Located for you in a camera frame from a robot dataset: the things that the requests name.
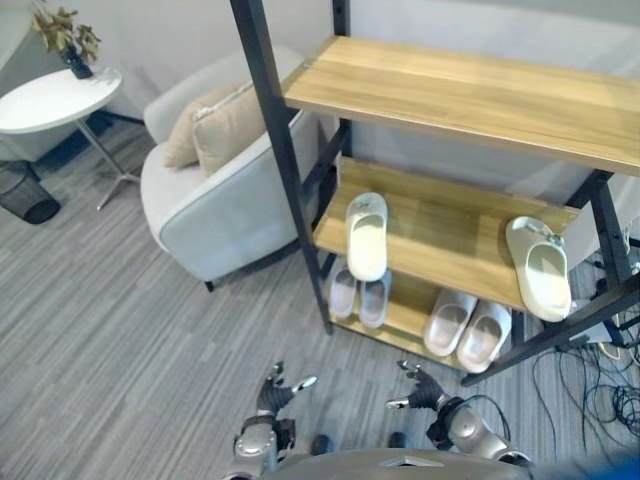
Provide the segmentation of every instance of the white slipper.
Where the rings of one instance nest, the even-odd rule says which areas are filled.
[[[480,300],[462,334],[456,356],[471,373],[484,372],[511,332],[511,313],[498,304]]]
[[[561,321],[571,309],[562,237],[532,217],[511,220],[506,235],[525,306],[542,320]]]
[[[347,208],[347,263],[358,280],[378,280],[387,270],[387,215],[384,198],[373,192]]]
[[[360,321],[365,327],[379,328],[382,326],[387,318],[390,291],[391,270],[387,270],[380,280],[361,283]]]
[[[467,293],[440,290],[431,322],[425,324],[424,346],[438,357],[451,355],[469,323],[478,299]]]
[[[341,265],[334,268],[331,279],[331,291],[329,292],[329,310],[336,317],[347,318],[353,313],[353,305],[356,300],[356,279],[342,260]]]

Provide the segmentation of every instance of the side table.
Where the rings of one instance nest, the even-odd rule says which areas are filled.
[[[102,210],[120,183],[140,183],[139,177],[125,171],[115,161],[84,120],[109,103],[121,85],[122,75],[115,68],[105,68],[84,80],[78,80],[68,69],[36,78],[0,98],[0,133],[37,132],[74,122],[116,171],[112,187],[98,205],[98,210]]]

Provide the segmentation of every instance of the dried flower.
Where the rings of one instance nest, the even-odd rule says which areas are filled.
[[[88,25],[73,25],[73,17],[77,10],[67,11],[60,7],[51,13],[45,0],[32,0],[34,8],[33,29],[40,34],[42,44],[47,52],[57,50],[63,52],[68,48],[80,48],[80,55],[85,62],[95,62],[98,58],[100,39]]]

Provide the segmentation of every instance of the table leg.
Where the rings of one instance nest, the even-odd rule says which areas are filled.
[[[89,142],[102,154],[102,157],[107,161],[107,163],[113,168],[118,176],[116,177],[113,185],[109,192],[102,199],[100,204],[98,205],[98,211],[102,210],[102,208],[113,198],[118,189],[118,186],[122,182],[132,182],[132,183],[140,183],[140,178],[135,175],[126,172],[118,163],[114,160],[111,154],[107,151],[106,148],[100,143],[98,138],[93,134],[89,126],[84,122],[84,120],[76,120],[76,125],[80,129],[80,131],[84,134],[84,136],[89,140]]]

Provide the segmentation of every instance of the shelf board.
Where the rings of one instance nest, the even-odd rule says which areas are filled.
[[[640,81],[332,37],[284,86],[287,105],[640,176]]]
[[[464,370],[455,354],[441,358],[434,356],[423,344],[422,332],[431,321],[440,287],[403,274],[394,274],[387,309],[387,320],[380,328],[367,328],[358,319],[359,299],[355,314],[349,318],[332,317],[336,325],[361,333],[395,347],[421,355],[458,370]]]
[[[314,232],[317,246],[345,255],[346,211],[380,193],[389,207],[389,267],[443,287],[524,310],[504,230],[513,217],[539,218],[561,233],[579,210],[341,158],[340,186]]]

